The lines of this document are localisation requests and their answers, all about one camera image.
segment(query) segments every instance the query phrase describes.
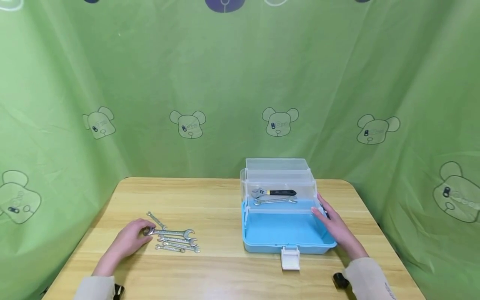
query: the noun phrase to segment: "toolbox latch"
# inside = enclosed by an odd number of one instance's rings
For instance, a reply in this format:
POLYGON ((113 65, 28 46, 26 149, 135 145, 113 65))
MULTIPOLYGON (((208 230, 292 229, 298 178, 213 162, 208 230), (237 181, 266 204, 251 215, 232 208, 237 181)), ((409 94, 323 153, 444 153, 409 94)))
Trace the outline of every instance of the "toolbox latch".
POLYGON ((297 246, 283 246, 280 256, 283 270, 300 270, 300 251, 297 246))

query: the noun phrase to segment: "sleeve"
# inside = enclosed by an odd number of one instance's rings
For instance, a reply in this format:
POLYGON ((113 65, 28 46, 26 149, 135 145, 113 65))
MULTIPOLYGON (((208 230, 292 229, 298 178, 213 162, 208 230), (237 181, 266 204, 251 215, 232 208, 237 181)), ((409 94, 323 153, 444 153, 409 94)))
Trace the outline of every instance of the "sleeve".
POLYGON ((115 278, 90 276, 85 277, 75 293, 73 300, 113 300, 115 278))
POLYGON ((350 262, 344 275, 357 300, 396 300, 382 269, 370 257, 350 262))

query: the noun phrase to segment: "silver wrench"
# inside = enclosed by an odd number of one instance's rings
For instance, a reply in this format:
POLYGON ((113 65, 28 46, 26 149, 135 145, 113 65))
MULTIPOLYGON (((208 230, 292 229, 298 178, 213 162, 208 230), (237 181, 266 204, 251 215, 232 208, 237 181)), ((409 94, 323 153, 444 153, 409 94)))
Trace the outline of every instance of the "silver wrench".
POLYGON ((167 226, 163 225, 163 223, 160 222, 160 220, 157 219, 151 212, 147 212, 147 216, 151 217, 152 220, 155 221, 155 223, 159 224, 160 227, 162 228, 162 230, 166 230, 166 229, 167 229, 167 226))
POLYGON ((147 227, 144 230, 144 235, 153 235, 153 234, 164 234, 164 235, 174 235, 174 236, 179 236, 183 237, 184 239, 188 240, 190 237, 188 236, 191 233, 195 233, 192 229, 187 229, 185 231, 172 231, 172 230, 159 230, 155 229, 153 227, 147 227))
POLYGON ((298 201, 296 198, 283 198, 283 199, 267 199, 267 200, 256 200, 255 205, 262 205, 268 203, 281 203, 281 202, 290 202, 290 203, 297 203, 298 201))
POLYGON ((171 243, 171 242, 168 242, 166 240, 163 241, 163 245, 164 246, 177 247, 177 248, 185 249, 185 250, 190 250, 190 251, 193 251, 195 253, 200 253, 200 247, 198 247, 198 246, 190 247, 190 246, 186 246, 186 245, 182 245, 182 244, 171 243))
POLYGON ((187 244, 187 245, 190 245, 191 247, 198 246, 197 244, 195 244, 195 241, 197 240, 196 238, 189 238, 189 239, 183 240, 183 239, 177 239, 177 238, 169 238, 164 236, 163 234, 159 234, 157 241, 164 241, 164 240, 177 242, 180 244, 187 244))
POLYGON ((185 249, 181 249, 181 248, 174 248, 174 247, 168 247, 168 246, 162 246, 162 245, 155 245, 155 249, 157 250, 168 250, 168 251, 175 251, 175 252, 180 252, 180 253, 185 253, 185 249))

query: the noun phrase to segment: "wooden table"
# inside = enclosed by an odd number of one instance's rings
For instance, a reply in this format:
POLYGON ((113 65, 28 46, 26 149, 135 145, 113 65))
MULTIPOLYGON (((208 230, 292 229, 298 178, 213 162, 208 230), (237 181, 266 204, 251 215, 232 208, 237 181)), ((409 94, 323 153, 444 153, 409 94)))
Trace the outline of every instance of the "wooden table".
MULTIPOLYGON (((397 298, 424 299, 355 189, 343 180, 317 183, 322 196, 380 264, 397 298)), ((349 299, 332 282, 332 275, 348 263, 338 249, 301 255, 299 272, 282 271, 279 254, 246 252, 240 199, 238 179, 123 180, 44 300, 72 299, 120 229, 131 220, 148 218, 147 211, 169 229, 194 229, 202 252, 159 251, 155 241, 145 245, 115 273, 116 282, 126 287, 124 300, 349 299)))

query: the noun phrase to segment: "plastic toolbox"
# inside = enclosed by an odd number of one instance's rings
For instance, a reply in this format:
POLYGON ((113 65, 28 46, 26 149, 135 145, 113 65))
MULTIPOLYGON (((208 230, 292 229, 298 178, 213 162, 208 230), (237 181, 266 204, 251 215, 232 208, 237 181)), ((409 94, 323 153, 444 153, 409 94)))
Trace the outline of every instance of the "plastic toolbox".
POLYGON ((324 254, 336 246, 325 226, 312 214, 317 207, 317 184, 305 159, 247 158, 240 172, 242 191, 242 234, 248 252, 280 253, 282 268, 300 269, 300 254, 324 254), (294 190, 293 202, 264 203, 287 198, 263 194, 264 191, 294 190))

